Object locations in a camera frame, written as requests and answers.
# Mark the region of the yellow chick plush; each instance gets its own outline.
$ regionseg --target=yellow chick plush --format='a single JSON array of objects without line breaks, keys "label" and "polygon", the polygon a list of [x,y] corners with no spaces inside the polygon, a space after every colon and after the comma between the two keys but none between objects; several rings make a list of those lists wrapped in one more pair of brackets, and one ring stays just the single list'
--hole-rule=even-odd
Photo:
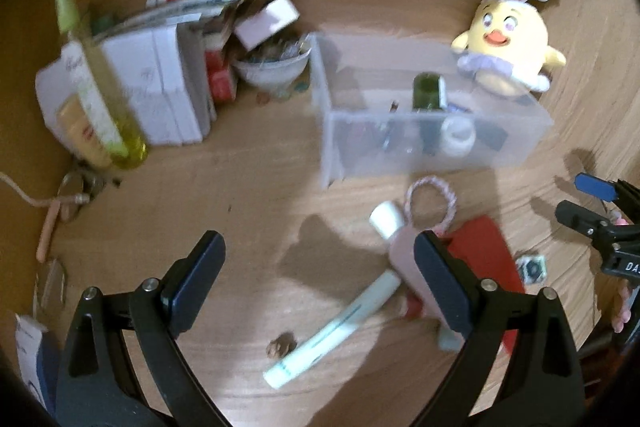
[{"label": "yellow chick plush", "polygon": [[491,64],[536,91],[549,88],[548,78],[540,74],[543,66],[566,64],[564,55],[548,45],[548,32],[538,10],[524,0],[483,0],[469,30],[457,36],[451,47],[458,53],[468,51],[459,60],[463,69],[473,71],[473,64],[481,63],[482,68]]}]

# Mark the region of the orange beak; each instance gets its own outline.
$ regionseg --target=orange beak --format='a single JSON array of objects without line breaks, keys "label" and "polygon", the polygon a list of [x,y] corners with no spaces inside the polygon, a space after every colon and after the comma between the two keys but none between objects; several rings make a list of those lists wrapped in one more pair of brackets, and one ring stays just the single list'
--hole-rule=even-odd
[{"label": "orange beak", "polygon": [[511,39],[500,30],[494,30],[491,33],[484,34],[484,42],[492,46],[506,46],[511,42]]}]

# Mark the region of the cream tube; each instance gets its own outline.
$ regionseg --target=cream tube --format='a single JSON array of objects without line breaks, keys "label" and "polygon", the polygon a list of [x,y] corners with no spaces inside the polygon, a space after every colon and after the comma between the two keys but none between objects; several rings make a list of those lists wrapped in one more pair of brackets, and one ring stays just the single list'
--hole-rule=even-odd
[{"label": "cream tube", "polygon": [[279,389],[316,365],[322,357],[357,330],[368,317],[382,308],[399,285],[400,278],[396,272],[386,270],[334,320],[265,371],[262,374],[264,380],[274,389]]}]

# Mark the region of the bottle cap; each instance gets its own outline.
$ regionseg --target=bottle cap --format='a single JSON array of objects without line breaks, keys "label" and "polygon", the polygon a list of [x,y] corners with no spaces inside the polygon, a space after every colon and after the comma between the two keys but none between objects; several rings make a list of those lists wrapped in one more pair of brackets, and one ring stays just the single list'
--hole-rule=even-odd
[{"label": "bottle cap", "polygon": [[64,34],[80,24],[80,12],[75,0],[56,0],[58,29]]},{"label": "bottle cap", "polygon": [[270,370],[265,371],[262,376],[274,389],[279,389],[288,381],[291,381],[290,373],[282,362],[278,362]]},{"label": "bottle cap", "polygon": [[385,241],[406,226],[404,214],[393,201],[385,201],[374,208],[369,216],[369,222]]}]

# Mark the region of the rope ring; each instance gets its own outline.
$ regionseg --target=rope ring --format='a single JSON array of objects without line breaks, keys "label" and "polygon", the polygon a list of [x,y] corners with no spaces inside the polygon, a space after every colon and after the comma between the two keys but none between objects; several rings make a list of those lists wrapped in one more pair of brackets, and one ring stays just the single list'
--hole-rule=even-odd
[{"label": "rope ring", "polygon": [[425,178],[419,179],[409,187],[409,190],[407,190],[406,201],[404,203],[404,213],[409,225],[411,226],[414,225],[414,220],[411,213],[411,204],[412,198],[414,197],[414,190],[418,187],[424,187],[425,185],[432,185],[433,187],[436,187],[437,190],[439,190],[439,192],[442,194],[442,196],[447,200],[447,213],[445,214],[444,219],[437,225],[434,225],[430,229],[427,229],[432,230],[433,233],[435,233],[439,237],[447,232],[447,230],[451,226],[451,223],[453,222],[453,218],[456,216],[456,201],[458,198],[456,197],[455,192],[452,190],[449,184],[442,178],[438,178],[437,176],[427,176]]}]

